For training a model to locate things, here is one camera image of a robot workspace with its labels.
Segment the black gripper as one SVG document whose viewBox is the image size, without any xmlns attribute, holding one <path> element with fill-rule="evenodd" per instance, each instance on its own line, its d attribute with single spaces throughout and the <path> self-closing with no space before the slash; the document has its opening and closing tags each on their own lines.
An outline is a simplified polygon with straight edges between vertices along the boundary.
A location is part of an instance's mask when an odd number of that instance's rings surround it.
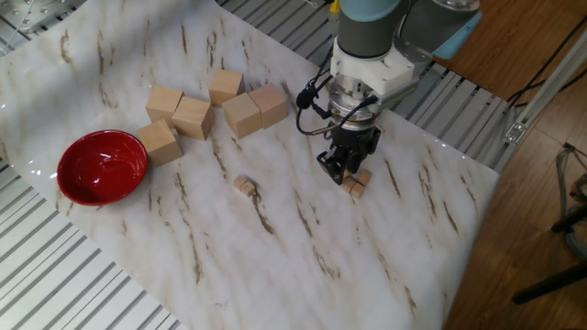
<svg viewBox="0 0 587 330">
<path fill-rule="evenodd" d="M 337 128 L 332 134 L 331 149 L 316 159 L 323 171 L 341 184 L 346 169 L 355 174 L 365 158 L 375 152 L 381 133 L 376 126 L 358 131 Z"/>
</svg>

